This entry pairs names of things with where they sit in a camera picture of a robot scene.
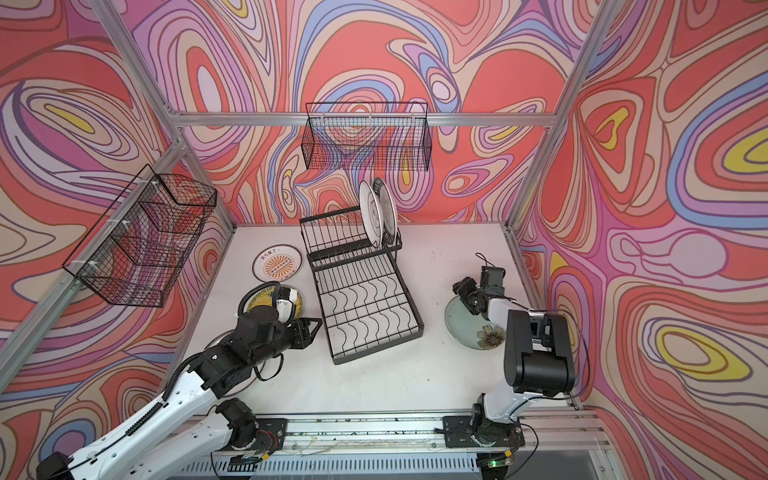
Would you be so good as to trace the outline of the pale green flower plate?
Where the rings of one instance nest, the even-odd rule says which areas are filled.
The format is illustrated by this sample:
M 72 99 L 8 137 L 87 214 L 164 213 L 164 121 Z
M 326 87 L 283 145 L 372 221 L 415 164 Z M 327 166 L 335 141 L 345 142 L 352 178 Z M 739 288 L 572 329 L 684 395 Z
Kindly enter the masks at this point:
M 449 333 L 465 347 L 476 350 L 492 350 L 506 340 L 504 328 L 472 314 L 458 296 L 448 303 L 444 315 Z

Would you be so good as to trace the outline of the black metal dish rack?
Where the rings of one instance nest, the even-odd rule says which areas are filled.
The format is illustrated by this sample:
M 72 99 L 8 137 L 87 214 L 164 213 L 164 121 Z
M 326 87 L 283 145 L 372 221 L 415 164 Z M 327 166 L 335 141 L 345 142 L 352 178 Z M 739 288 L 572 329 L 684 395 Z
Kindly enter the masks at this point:
M 424 322 L 397 265 L 402 248 L 370 242 L 358 206 L 299 221 L 334 364 L 420 338 Z

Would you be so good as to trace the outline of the green rimmed white plate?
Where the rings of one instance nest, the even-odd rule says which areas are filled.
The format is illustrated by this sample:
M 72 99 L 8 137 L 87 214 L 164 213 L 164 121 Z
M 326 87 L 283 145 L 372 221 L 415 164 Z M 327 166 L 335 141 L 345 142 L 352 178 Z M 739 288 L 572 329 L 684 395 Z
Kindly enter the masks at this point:
M 373 190 L 379 198 L 381 207 L 381 218 L 384 225 L 383 244 L 390 246 L 396 242 L 398 235 L 397 207 L 394 197 L 382 178 L 377 177 L 374 180 Z

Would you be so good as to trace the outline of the white plate with clover emblem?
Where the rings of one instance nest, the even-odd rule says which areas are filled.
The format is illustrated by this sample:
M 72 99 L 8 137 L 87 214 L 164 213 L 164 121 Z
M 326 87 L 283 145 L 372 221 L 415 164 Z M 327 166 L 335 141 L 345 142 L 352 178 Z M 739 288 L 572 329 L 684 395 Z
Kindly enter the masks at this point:
M 382 246 L 384 226 L 378 196 L 371 185 L 363 181 L 359 185 L 359 207 L 367 238 L 374 248 Z

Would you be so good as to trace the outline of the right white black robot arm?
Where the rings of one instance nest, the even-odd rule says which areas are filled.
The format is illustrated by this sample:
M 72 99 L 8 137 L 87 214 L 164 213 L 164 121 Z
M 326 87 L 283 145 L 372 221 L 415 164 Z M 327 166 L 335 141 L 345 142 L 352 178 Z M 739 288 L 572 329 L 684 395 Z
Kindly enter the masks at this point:
M 472 405 L 465 434 L 479 446 L 523 443 L 519 416 L 538 400 L 571 393 L 576 383 L 567 319 L 525 307 L 501 286 L 466 277 L 452 286 L 468 313 L 485 321 L 481 333 L 504 335 L 504 380 Z

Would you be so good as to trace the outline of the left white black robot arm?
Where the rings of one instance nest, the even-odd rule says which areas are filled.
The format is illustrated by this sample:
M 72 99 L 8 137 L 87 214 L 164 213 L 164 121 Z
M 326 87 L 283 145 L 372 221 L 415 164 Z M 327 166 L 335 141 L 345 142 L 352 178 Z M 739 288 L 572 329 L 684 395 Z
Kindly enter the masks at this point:
M 243 313 L 232 332 L 185 359 L 152 402 L 75 453 L 50 454 L 36 478 L 167 479 L 204 454 L 252 448 L 257 421 L 230 392 L 263 362 L 310 346 L 321 325 L 319 318 L 281 321 L 271 306 Z

